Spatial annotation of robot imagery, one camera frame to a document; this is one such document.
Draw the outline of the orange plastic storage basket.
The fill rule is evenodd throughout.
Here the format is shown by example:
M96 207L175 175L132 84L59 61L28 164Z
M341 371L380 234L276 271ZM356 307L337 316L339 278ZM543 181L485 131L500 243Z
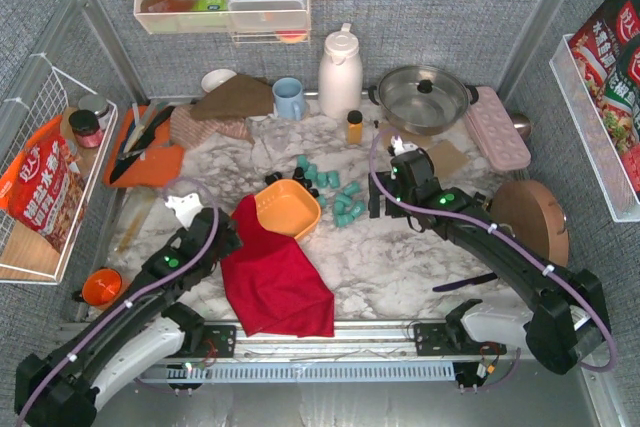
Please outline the orange plastic storage basket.
M257 218L268 231L300 240L321 218L316 199L298 182L281 179L255 195Z

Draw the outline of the red cloth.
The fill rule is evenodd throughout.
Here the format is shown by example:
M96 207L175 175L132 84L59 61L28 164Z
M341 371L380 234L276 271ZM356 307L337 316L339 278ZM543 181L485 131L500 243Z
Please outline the red cloth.
M266 230L253 195L232 219L242 247L221 261L226 298L245 335L334 335L334 294L297 241Z

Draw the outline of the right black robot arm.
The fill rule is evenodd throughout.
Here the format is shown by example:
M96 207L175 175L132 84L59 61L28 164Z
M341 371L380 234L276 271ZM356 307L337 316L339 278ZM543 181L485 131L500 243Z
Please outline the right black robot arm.
M369 171L370 199L385 199L416 231L431 231L469 252L523 302L501 308L468 301L451 311L452 339L461 343L493 341L527 349L547 370L564 375L575 366L608 372L618 349L600 279L583 268L571 271L535 254L493 221L471 196L440 186L422 149L405 151L390 170Z

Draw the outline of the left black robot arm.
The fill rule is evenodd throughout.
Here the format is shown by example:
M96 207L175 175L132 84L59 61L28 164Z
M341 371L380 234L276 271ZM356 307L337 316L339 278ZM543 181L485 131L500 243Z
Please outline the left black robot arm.
M204 318L180 297L238 250L235 223L204 208L142 265L98 318L44 358L17 367L18 425L90 426L127 384L160 360L202 348Z

